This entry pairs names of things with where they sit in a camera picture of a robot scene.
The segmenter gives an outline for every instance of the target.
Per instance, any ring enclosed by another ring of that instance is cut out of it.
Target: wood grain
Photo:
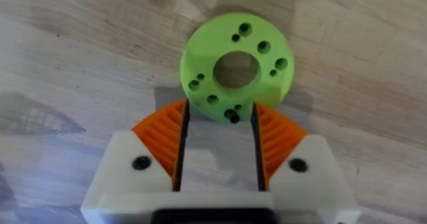
[[[111,134],[182,97],[181,50],[229,11],[291,41],[278,109],[327,137],[360,222],[427,223],[427,0],[0,0],[0,222],[82,223]],[[193,126],[183,188],[253,189],[248,126]]]

